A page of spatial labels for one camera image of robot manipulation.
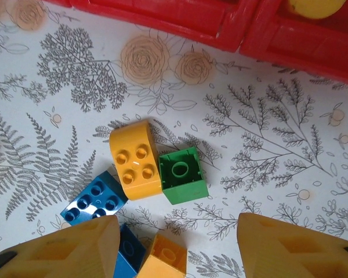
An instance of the blue block stud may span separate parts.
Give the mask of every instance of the blue block stud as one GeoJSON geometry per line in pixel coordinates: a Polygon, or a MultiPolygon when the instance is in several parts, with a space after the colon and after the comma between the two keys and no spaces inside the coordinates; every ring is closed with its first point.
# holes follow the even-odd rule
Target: blue block stud
{"type": "Polygon", "coordinates": [[[120,247],[118,250],[114,278],[133,278],[143,262],[146,249],[134,236],[126,224],[120,228],[120,247]]]}
{"type": "Polygon", "coordinates": [[[70,225],[76,225],[96,217],[113,215],[127,201],[121,185],[105,171],[81,191],[60,215],[70,225]]]}

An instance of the blue block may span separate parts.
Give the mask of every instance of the blue block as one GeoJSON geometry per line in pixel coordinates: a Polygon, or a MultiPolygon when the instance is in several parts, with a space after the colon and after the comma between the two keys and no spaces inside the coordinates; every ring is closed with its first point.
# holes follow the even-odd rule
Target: blue block
{"type": "Polygon", "coordinates": [[[121,185],[105,171],[81,191],[60,215],[70,225],[76,225],[96,217],[113,215],[127,201],[121,185]]]}
{"type": "Polygon", "coordinates": [[[120,247],[118,250],[114,278],[133,278],[143,262],[146,249],[134,236],[126,224],[120,228],[120,247]]]}

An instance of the orange block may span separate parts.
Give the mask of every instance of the orange block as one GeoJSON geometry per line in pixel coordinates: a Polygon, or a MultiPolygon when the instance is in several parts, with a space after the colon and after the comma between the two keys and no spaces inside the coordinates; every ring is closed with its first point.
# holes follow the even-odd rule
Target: orange block
{"type": "Polygon", "coordinates": [[[119,243],[117,217],[95,218],[4,250],[0,278],[113,277],[119,243]]]}
{"type": "Polygon", "coordinates": [[[246,278],[348,278],[348,241],[241,213],[237,241],[246,278]]]}
{"type": "Polygon", "coordinates": [[[147,120],[112,131],[110,149],[126,197],[137,200],[162,193],[158,154],[147,120]]]}
{"type": "Polygon", "coordinates": [[[184,278],[186,272],[187,249],[157,234],[137,278],[184,278]]]}

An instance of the yellow curved block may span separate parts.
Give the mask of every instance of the yellow curved block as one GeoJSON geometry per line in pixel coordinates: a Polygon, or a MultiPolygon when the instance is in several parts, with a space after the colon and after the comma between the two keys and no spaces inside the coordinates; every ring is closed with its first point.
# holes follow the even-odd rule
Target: yellow curved block
{"type": "Polygon", "coordinates": [[[112,131],[110,149],[126,197],[137,200],[162,193],[157,150],[147,120],[112,131]]]}
{"type": "Polygon", "coordinates": [[[246,278],[348,278],[348,241],[241,213],[237,241],[246,278]]]}
{"type": "Polygon", "coordinates": [[[117,217],[95,218],[4,250],[17,255],[0,268],[0,278],[111,278],[119,243],[117,217]]]}
{"type": "Polygon", "coordinates": [[[308,19],[324,19],[336,13],[346,0],[288,0],[292,11],[308,19]]]}
{"type": "Polygon", "coordinates": [[[136,277],[184,278],[186,272],[187,249],[157,234],[136,277]]]}

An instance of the green block stud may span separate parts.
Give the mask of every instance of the green block stud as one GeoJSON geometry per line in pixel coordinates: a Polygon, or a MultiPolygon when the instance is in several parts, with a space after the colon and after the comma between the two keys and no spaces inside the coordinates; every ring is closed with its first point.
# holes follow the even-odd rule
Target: green block stud
{"type": "Polygon", "coordinates": [[[171,204],[209,196],[195,147],[161,155],[158,161],[162,192],[171,204]]]}

